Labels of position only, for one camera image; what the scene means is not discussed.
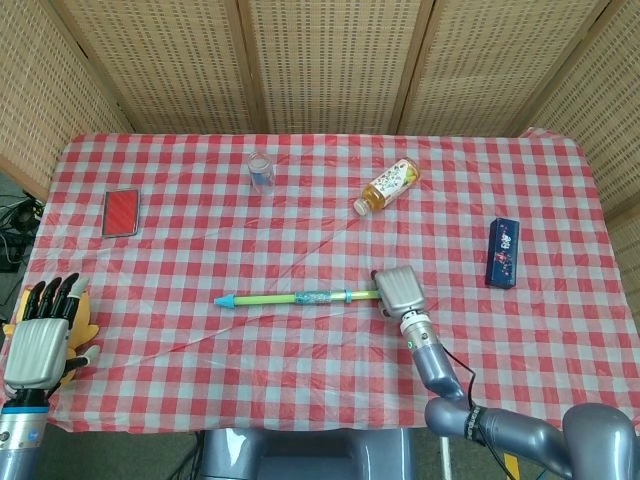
blue box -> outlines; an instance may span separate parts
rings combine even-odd
[[[519,235],[520,222],[508,218],[496,218],[491,222],[485,278],[487,285],[500,288],[515,287]]]

table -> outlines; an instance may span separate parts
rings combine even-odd
[[[250,190],[249,153],[276,159]],[[383,212],[352,201],[402,156],[422,177]],[[108,190],[141,192],[140,228],[101,238]],[[517,287],[484,285],[489,224],[521,223]],[[54,396],[67,430],[423,426],[398,325],[374,302],[221,310],[226,293],[365,289],[410,264],[473,395],[560,425],[577,402],[638,424],[640,342],[589,167],[569,139],[86,135],[64,151],[26,285],[91,277],[95,367]],[[456,370],[466,385],[465,372]]]

woven wall panel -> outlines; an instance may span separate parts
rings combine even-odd
[[[401,133],[503,135],[596,0],[446,0]]]
[[[616,254],[627,302],[640,325],[640,217],[613,229],[609,236]]]
[[[271,130],[389,133],[419,6],[251,1]]]
[[[149,133],[251,130],[221,1],[56,0],[124,110]]]
[[[612,18],[533,123],[578,141],[605,212],[640,192],[640,0]]]
[[[46,197],[58,155],[81,133],[130,131],[36,1],[0,2],[2,167]]]

yellow plush toy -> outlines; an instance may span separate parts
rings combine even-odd
[[[29,297],[29,292],[31,290],[25,289],[22,293],[22,298],[20,299],[20,308],[17,313],[16,322],[22,321],[22,315],[24,313],[24,307],[27,304],[27,298]],[[80,303],[78,305],[78,311],[76,313],[76,318],[73,321],[73,327],[71,328],[71,335],[69,336],[69,343],[67,346],[67,359],[76,358],[78,356],[76,350],[84,345],[85,343],[92,340],[100,329],[97,325],[91,325],[89,323],[89,319],[91,317],[91,311],[89,309],[89,295],[87,292],[84,292],[80,297]],[[3,327],[4,334],[6,336],[13,335],[13,331],[15,329],[15,325],[5,325]],[[68,383],[73,376],[75,375],[75,370],[67,373],[62,380],[61,383],[64,385]]]

red phone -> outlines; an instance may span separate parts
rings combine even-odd
[[[115,190],[104,198],[103,237],[128,237],[138,232],[138,190]]]

